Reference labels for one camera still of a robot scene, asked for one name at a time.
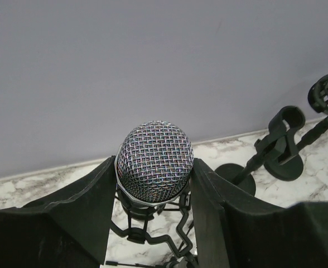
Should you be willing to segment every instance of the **microphone shock mount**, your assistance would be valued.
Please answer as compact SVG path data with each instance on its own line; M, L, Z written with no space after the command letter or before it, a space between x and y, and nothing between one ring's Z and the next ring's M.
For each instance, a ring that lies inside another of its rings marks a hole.
M117 189L118 200L121 202L124 211L128 218L128 228L123 230L119 228L113 221L110 223L110 229L119 237L126 237L128 241L138 244L147 242L149 245L157 245L160 243L167 243L172 251L175 259L184 258L193 268L199 268L195 256L190 252L193 245L188 238L188 233L183 231L183 227L189 218L189 211L191 209L190 189L187 187L179 196L179 202L169 202L168 204L175 205L178 208L165 208L166 204L158 205L157 207L139 207L132 203L129 198L122 192L120 188ZM148 232L148 222L154 219L154 214L160 215L163 211L180 212L182 218L176 227L176 232L182 239L182 245L177 248L173 239L164 234L158 237L152 237ZM143 228L132 227L132 220L144 222Z

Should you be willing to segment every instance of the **marble surface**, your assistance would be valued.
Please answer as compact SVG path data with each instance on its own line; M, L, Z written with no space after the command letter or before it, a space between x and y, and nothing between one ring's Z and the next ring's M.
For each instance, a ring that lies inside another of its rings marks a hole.
M297 140L313 125L307 125L296 135ZM255 154L253 144L262 138L266 132L254 135L223 139L221 141L201 143L194 146L195 157L203 159L212 169L221 164L233 162L245 165L247 160ZM256 197L266 202L289 207L303 200L328 200L328 133L323 135L313 145L303 149L300 153L305 163L302 176L292 182L279 181L272 177L264 168L257 170L253 176L257 184ZM65 185L92 171L98 163L55 170L53 172L21 176L12 180L0 181L0 209L7 207L21 207L26 203L50 194ZM120 204L115 201L113 221L121 228L126 228L127 215ZM181 240L175 228L181 219L179 212L163 212L149 222L148 232L152 236L169 234L177 246ZM195 234L189 235L195 244ZM137 245L125 238L117 237L110 232L107 250L107 260L129 264L141 263L146 265L162 264L171 257L171 251L166 244Z

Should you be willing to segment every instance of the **white wall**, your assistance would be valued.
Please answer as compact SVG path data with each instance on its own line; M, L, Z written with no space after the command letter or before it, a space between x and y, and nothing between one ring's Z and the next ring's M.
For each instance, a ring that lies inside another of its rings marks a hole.
M265 128L328 73L328 0L0 0L0 176L105 157L162 119Z

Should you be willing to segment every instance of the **round stand base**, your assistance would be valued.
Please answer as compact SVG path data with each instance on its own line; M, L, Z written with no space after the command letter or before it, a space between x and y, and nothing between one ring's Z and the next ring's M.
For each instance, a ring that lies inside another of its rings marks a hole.
M266 161L265 169L279 180L293 181L302 175L304 163L300 155L295 156L283 165L279 165L278 161Z
M240 165L229 163L219 166L215 169L215 172L223 179L232 183L233 179L243 169L244 168ZM252 196L255 195L255 182L252 175L248 175L239 185L236 186Z

